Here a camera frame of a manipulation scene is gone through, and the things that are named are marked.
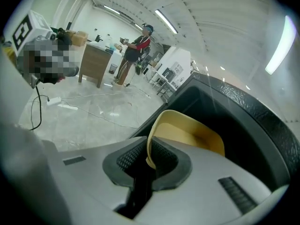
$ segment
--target black cable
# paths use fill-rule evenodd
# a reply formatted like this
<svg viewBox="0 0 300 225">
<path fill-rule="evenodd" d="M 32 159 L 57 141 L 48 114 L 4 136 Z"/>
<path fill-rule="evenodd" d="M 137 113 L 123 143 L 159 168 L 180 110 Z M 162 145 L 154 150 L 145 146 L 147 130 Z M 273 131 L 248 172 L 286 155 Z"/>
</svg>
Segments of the black cable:
<svg viewBox="0 0 300 225">
<path fill-rule="evenodd" d="M 30 120 L 31 120 L 31 124 L 32 124 L 32 129 L 30 129 L 30 131 L 32 131 L 32 130 L 38 128 L 38 127 L 41 125 L 41 123 L 42 123 L 42 103 L 41 103 L 41 96 L 47 97 L 47 101 L 49 101 L 49 97 L 48 97 L 48 96 L 46 96 L 46 95 L 40 95 L 40 94 L 39 94 L 38 87 L 36 87 L 36 90 L 37 90 L 37 95 L 38 95 L 38 96 L 37 96 L 36 98 L 33 99 L 32 104 L 31 104 L 31 115 L 30 115 Z M 35 101 L 37 98 L 39 99 L 39 116 L 40 116 L 40 122 L 39 122 L 39 124 L 38 124 L 36 127 L 33 127 L 33 122 L 32 122 L 32 107 L 33 107 L 34 101 Z"/>
</svg>

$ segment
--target ceiling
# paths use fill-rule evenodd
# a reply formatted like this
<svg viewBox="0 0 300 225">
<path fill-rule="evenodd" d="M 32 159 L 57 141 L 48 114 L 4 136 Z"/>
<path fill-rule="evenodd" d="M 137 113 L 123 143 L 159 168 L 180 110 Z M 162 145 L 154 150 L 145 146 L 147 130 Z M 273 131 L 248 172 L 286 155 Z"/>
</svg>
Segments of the ceiling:
<svg viewBox="0 0 300 225">
<path fill-rule="evenodd" d="M 142 26 L 151 24 L 157 43 L 184 48 L 204 66 L 223 66 L 247 79 L 262 61 L 268 0 L 94 0 Z M 159 9 L 174 25 L 174 34 L 156 15 Z"/>
</svg>

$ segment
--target glossy tile floor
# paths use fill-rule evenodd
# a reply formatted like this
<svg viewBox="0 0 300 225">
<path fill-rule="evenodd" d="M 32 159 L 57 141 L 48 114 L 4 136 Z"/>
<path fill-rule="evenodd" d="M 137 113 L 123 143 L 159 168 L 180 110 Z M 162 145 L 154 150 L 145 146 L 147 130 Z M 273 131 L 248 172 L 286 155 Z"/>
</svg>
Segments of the glossy tile floor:
<svg viewBox="0 0 300 225">
<path fill-rule="evenodd" d="M 81 59 L 84 47 L 75 49 L 78 59 Z M 108 68 L 99 89 L 96 81 L 87 77 L 84 77 L 86 80 L 83 79 L 82 83 L 78 83 L 78 77 L 66 78 L 56 85 L 40 83 L 40 95 L 49 98 L 61 97 L 62 105 L 74 105 L 78 109 L 60 105 L 48 106 L 46 97 L 41 97 L 42 124 L 34 133 L 41 139 L 53 141 L 59 151 L 102 146 L 127 139 L 163 101 L 142 75 L 134 76 L 131 84 L 136 87 L 104 85 L 111 84 L 113 80 Z M 125 83 L 133 77 L 134 69 L 132 66 Z M 36 96 L 34 90 L 21 115 L 19 124 L 24 128 L 32 128 L 30 110 Z M 38 98 L 33 103 L 32 120 L 34 126 L 39 124 Z"/>
</svg>

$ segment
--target yellow container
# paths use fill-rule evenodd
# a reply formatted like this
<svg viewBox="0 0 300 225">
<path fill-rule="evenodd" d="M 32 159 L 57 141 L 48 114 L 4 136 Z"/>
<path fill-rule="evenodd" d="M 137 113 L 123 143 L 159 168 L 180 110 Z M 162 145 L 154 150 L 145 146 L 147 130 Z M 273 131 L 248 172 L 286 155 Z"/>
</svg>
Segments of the yellow container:
<svg viewBox="0 0 300 225">
<path fill-rule="evenodd" d="M 225 156 L 222 138 L 216 132 L 180 112 L 165 110 L 156 119 L 147 140 L 148 157 L 146 161 L 154 169 L 155 164 L 151 159 L 151 140 L 153 136 L 208 149 Z"/>
</svg>

